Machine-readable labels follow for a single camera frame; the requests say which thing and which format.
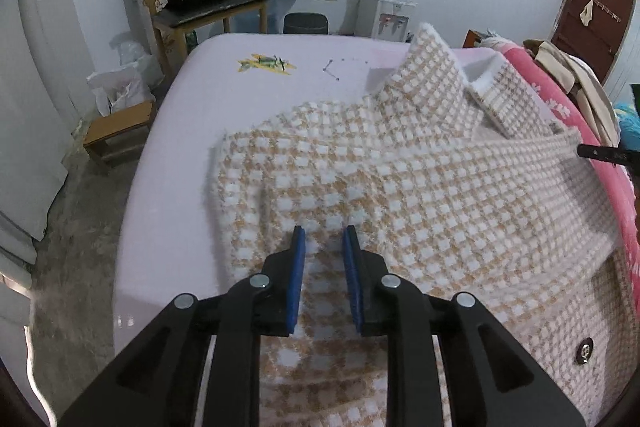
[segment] white plastic bag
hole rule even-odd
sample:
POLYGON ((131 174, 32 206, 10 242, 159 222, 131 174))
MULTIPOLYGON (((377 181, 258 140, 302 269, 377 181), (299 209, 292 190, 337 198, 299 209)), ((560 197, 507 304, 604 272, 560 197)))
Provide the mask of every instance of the white plastic bag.
POLYGON ((123 42, 118 46, 120 67, 106 73, 93 73, 87 78, 95 96, 95 105, 102 116, 132 107, 145 100, 155 100, 151 87, 163 78, 158 60, 145 53, 138 42, 123 42))

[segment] mattress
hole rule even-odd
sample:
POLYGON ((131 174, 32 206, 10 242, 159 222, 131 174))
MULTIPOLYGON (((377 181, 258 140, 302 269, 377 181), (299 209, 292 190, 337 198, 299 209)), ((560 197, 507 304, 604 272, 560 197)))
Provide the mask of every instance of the mattress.
MULTIPOLYGON (((226 34, 203 42, 171 87, 127 201, 114 284, 119 353, 180 293, 228 289, 207 179, 226 132, 310 100, 355 102, 402 61, 408 44, 343 36, 226 34)), ((469 76, 495 52, 456 50, 469 76)))

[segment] coat button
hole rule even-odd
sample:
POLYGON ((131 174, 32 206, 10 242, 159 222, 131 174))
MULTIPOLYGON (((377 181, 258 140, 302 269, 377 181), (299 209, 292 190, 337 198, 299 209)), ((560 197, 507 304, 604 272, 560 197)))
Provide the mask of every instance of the coat button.
POLYGON ((575 361, 579 365, 584 365, 589 362, 591 355, 593 354, 593 339, 591 337, 587 337, 583 341, 580 342, 578 346, 578 351, 575 353, 575 361))

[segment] black chair seat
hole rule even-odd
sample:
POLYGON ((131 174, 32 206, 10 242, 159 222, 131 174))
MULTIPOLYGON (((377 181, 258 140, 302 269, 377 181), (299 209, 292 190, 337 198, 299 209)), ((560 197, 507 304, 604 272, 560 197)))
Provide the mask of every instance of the black chair seat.
POLYGON ((160 10, 156 15, 152 16, 152 20, 159 25, 166 26, 168 28, 177 28, 187 22, 193 22, 202 17, 214 15, 229 9, 238 8, 245 4, 251 4, 257 1, 268 0, 213 0, 193 10, 187 10, 185 12, 174 12, 167 10, 166 8, 160 10))

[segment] brown door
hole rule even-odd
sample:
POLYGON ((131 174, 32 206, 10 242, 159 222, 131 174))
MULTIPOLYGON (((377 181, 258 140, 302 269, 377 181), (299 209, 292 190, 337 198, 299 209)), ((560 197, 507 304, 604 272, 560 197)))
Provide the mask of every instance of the brown door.
POLYGON ((580 14, 590 0, 566 0, 551 42, 584 60, 604 84, 626 32, 634 0, 593 0, 588 26, 580 14))

